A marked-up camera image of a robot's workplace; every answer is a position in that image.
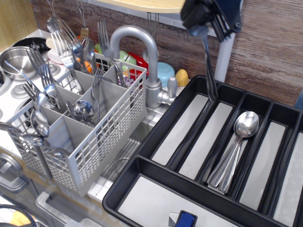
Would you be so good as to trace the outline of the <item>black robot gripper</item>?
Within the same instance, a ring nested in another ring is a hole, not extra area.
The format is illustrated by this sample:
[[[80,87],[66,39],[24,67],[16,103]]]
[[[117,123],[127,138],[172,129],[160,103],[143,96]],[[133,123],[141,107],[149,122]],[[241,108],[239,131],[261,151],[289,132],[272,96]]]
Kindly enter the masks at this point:
[[[219,42],[242,30],[241,0],[187,0],[180,13],[182,25],[193,36],[214,30]]]

